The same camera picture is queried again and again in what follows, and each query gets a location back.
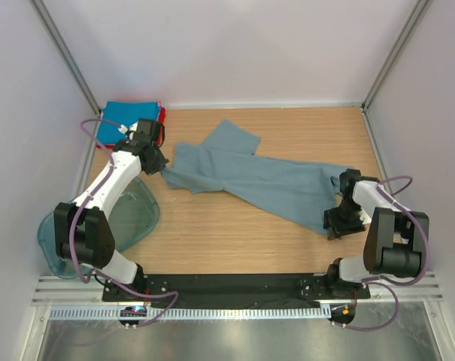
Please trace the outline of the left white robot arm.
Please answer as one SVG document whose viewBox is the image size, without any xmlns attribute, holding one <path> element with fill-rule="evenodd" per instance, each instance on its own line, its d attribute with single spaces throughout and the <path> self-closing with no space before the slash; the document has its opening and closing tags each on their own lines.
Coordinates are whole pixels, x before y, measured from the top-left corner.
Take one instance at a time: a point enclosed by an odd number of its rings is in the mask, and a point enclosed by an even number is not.
<svg viewBox="0 0 455 361">
<path fill-rule="evenodd" d="M 162 154 L 165 126 L 141 118 L 131 126 L 117 125 L 123 134 L 97 178 L 76 199 L 60 202 L 53 211 L 56 255 L 71 260 L 79 279 L 87 284 L 99 275 L 116 285 L 130 301 L 148 297 L 143 268 L 117 249 L 109 217 L 125 188 L 140 173 L 165 169 Z"/>
</svg>

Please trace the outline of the grey-blue t shirt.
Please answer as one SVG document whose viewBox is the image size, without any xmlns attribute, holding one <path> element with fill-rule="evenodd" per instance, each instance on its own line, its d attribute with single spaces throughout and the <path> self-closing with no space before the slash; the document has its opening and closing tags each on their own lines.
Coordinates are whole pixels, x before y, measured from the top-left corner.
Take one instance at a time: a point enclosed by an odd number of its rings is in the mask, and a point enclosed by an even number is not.
<svg viewBox="0 0 455 361">
<path fill-rule="evenodd" d="M 178 142 L 174 164 L 162 171 L 172 189 L 226 191 L 314 232 L 326 234 L 323 214 L 337 205 L 345 165 L 257 156 L 260 137 L 223 120 L 200 144 Z"/>
</svg>

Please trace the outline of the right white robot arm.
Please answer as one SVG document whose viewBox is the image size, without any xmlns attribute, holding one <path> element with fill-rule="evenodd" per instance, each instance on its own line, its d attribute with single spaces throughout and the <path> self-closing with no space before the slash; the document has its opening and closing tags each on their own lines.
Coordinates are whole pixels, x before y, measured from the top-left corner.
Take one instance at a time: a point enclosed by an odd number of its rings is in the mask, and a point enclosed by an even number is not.
<svg viewBox="0 0 455 361">
<path fill-rule="evenodd" d="M 430 251 L 429 217 L 412 211 L 389 194 L 384 182 L 348 169 L 340 177 L 341 203 L 324 211 L 328 238 L 369 230 L 363 252 L 338 258 L 328 267 L 325 288 L 341 298 L 378 280 L 411 286 L 426 274 Z"/>
</svg>

